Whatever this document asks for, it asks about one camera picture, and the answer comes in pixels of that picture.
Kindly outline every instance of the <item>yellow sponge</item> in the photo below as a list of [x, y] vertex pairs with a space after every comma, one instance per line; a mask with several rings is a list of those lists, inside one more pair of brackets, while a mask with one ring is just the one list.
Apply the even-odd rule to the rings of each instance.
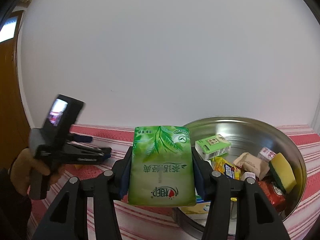
[[284, 193], [290, 193], [295, 185], [296, 179], [291, 166], [281, 153], [274, 156], [269, 162], [270, 171]]

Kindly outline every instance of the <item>person's arm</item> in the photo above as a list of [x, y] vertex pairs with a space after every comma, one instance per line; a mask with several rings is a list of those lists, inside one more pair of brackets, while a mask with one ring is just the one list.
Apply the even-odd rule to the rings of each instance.
[[[50, 169], [42, 161], [32, 157], [29, 149], [24, 149], [14, 161], [9, 171], [0, 171], [0, 224], [9, 223], [11, 228], [21, 238], [27, 235], [27, 224], [31, 214], [31, 201], [27, 195], [30, 186], [31, 169], [36, 169], [43, 175], [49, 175]], [[54, 184], [64, 173], [64, 167], [60, 167], [57, 173], [50, 178], [50, 183]], [[10, 227], [0, 227], [1, 234], [8, 234]]]

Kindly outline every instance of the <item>silver screw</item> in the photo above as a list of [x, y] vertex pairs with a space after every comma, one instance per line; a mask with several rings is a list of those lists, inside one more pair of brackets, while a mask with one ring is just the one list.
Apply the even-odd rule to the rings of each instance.
[[113, 171], [112, 171], [112, 170], [106, 170], [106, 171], [103, 173], [103, 175], [104, 175], [104, 176], [107, 176], [107, 177], [112, 176], [112, 174], [113, 174]]
[[247, 182], [248, 182], [249, 184], [253, 184], [253, 183], [256, 182], [256, 180], [255, 180], [254, 178], [249, 177], [249, 178], [247, 178]]
[[77, 177], [72, 177], [72, 178], [69, 179], [69, 182], [72, 183], [72, 184], [75, 184], [77, 181], [78, 181]]
[[213, 171], [211, 174], [214, 177], [220, 177], [220, 175], [221, 175], [221, 173], [219, 171]]

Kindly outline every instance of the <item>metal bowl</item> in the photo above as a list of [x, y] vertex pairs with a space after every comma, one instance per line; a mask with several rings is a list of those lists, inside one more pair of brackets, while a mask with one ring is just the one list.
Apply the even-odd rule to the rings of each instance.
[[[286, 195], [287, 207], [280, 215], [285, 221], [298, 206], [304, 193], [307, 181], [307, 170], [302, 155], [284, 133], [277, 128], [251, 118], [239, 116], [215, 116], [188, 123], [185, 125], [190, 131], [191, 144], [215, 134], [221, 134], [231, 142], [231, 150], [225, 159], [233, 162], [244, 152], [257, 156], [258, 152], [267, 147], [275, 153], [281, 152], [290, 163], [297, 185]], [[236, 231], [236, 205], [231, 203], [229, 235]], [[206, 220], [192, 220], [179, 208], [173, 211], [177, 223], [193, 237], [201, 239]]]

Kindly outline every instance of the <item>black sleeve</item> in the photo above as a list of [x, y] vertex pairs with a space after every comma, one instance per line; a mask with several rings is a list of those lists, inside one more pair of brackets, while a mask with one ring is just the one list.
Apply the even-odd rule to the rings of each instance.
[[6, 169], [0, 170], [1, 239], [27, 239], [27, 224], [30, 214], [31, 201], [29, 196], [20, 195], [12, 185], [8, 171]]

